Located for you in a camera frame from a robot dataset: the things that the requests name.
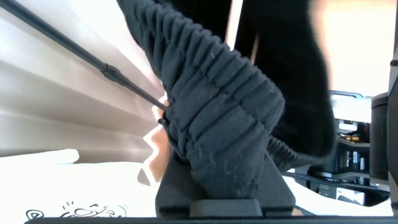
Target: white curtain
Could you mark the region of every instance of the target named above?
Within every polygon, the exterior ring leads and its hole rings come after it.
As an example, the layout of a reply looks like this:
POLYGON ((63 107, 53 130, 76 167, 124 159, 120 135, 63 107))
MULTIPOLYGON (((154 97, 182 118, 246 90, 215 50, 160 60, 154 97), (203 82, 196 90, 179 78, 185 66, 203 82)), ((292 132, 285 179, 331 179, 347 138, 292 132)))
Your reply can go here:
MULTIPOLYGON (((18 0, 154 98, 163 88, 115 0, 18 0)), ((0 8, 0 157, 73 148, 80 162, 142 162, 152 105, 0 8)))

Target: beige wall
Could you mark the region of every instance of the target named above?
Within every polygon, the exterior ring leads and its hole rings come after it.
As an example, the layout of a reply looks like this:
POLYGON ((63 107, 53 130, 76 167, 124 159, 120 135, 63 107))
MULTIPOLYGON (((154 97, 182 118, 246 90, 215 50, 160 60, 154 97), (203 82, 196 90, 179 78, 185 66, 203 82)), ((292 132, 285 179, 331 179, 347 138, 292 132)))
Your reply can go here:
POLYGON ((317 36, 330 87, 376 95, 387 91, 396 0, 314 0, 317 36))

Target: drawn character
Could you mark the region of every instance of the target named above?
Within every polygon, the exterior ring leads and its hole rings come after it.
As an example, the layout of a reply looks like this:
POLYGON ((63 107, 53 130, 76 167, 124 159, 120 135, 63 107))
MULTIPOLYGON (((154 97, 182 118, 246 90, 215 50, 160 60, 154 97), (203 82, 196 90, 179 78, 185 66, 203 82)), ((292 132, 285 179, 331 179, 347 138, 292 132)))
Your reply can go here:
POLYGON ((102 206, 97 203, 88 207, 76 207, 73 202, 68 203, 67 207, 62 206, 65 213, 61 217, 126 217, 127 206, 118 205, 114 207, 102 206))
POLYGON ((44 217, 44 213, 40 210, 28 210, 26 211, 26 217, 29 220, 32 220, 34 218, 43 218, 44 217))

